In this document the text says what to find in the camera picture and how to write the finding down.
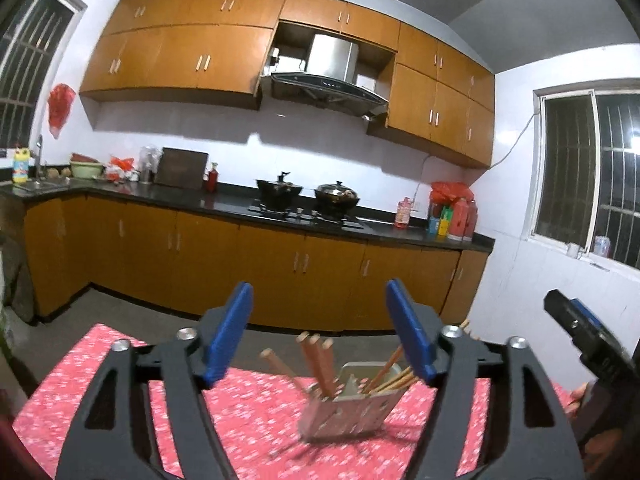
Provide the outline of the person's right hand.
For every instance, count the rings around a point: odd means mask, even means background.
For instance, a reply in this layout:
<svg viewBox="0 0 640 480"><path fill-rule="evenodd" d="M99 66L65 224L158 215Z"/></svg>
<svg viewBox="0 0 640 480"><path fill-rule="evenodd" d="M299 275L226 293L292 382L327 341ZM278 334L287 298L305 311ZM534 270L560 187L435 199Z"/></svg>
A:
<svg viewBox="0 0 640 480"><path fill-rule="evenodd" d="M613 389L600 382L586 382L570 393L565 411L587 479L603 478L608 463L617 457L633 396L629 388Z"/></svg>

